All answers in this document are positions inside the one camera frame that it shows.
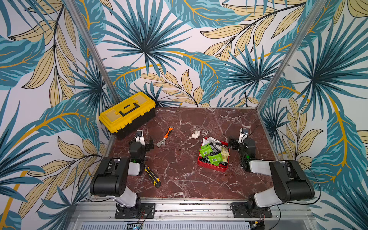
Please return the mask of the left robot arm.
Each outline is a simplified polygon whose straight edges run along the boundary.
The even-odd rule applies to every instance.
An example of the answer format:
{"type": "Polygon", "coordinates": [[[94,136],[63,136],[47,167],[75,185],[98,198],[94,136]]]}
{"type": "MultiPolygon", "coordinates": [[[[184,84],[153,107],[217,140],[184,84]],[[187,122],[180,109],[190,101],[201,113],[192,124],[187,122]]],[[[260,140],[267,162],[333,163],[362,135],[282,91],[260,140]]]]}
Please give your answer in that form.
{"type": "Polygon", "coordinates": [[[128,188],[127,179],[142,175],[147,169],[145,155],[154,148],[154,143],[152,139],[147,144],[141,140],[130,142],[127,157],[102,159],[90,184],[91,195],[112,199],[122,208],[140,207],[140,199],[128,188]]]}

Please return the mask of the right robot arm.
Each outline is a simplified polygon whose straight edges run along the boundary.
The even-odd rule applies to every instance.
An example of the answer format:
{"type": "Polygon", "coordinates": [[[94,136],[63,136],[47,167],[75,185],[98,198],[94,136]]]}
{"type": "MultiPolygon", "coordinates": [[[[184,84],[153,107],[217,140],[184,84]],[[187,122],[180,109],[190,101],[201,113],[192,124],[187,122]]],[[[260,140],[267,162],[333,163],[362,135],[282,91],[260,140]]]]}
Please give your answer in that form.
{"type": "Polygon", "coordinates": [[[267,175],[272,179],[272,188],[249,196],[246,203],[249,211],[314,198],[314,188],[297,161],[259,160],[255,157],[255,141],[249,138],[244,138],[241,142],[230,138],[229,146],[238,151],[243,170],[267,175]]]}

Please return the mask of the white plastic pipe elbow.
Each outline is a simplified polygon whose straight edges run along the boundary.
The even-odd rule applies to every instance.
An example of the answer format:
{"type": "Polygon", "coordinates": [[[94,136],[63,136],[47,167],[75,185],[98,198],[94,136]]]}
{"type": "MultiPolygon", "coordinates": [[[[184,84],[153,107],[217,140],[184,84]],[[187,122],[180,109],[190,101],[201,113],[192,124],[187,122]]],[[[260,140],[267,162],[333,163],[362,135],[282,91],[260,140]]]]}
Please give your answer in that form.
{"type": "Polygon", "coordinates": [[[199,131],[199,130],[196,130],[196,131],[192,134],[191,138],[193,138],[193,139],[198,139],[198,138],[199,138],[199,136],[200,136],[200,131],[199,131]]]}

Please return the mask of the green cookie packet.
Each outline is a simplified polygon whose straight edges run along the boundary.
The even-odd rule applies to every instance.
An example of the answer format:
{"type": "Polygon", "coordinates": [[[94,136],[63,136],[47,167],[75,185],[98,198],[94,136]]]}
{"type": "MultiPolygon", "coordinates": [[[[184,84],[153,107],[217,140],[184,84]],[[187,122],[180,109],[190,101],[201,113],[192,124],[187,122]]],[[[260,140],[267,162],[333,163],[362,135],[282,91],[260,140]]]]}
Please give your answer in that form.
{"type": "Polygon", "coordinates": [[[223,158],[221,153],[216,155],[209,155],[208,160],[210,161],[211,165],[219,166],[221,162],[223,162],[223,158]]]}
{"type": "Polygon", "coordinates": [[[201,149],[199,150],[199,152],[202,158],[204,158],[208,156],[209,154],[211,154],[213,152],[213,149],[210,144],[207,144],[207,145],[201,146],[201,149]]]}

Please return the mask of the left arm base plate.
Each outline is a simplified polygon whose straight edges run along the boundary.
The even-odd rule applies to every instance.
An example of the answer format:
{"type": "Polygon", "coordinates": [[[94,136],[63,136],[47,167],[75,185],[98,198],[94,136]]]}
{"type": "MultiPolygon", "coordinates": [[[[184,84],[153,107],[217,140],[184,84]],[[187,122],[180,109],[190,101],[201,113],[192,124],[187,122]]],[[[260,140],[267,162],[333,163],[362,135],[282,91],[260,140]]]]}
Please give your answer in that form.
{"type": "Polygon", "coordinates": [[[133,208],[126,208],[116,204],[115,219],[153,219],[155,208],[155,203],[139,203],[133,208]]]}

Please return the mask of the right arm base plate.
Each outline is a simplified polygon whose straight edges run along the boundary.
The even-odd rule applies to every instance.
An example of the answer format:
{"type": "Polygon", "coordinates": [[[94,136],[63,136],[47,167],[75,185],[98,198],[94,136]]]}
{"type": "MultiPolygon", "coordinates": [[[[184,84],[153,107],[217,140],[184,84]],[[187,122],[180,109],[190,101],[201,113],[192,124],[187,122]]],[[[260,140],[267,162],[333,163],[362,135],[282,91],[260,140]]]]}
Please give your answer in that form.
{"type": "Polygon", "coordinates": [[[248,204],[248,202],[233,202],[230,204],[234,218],[271,218],[272,212],[270,208],[259,208],[248,204]]]}

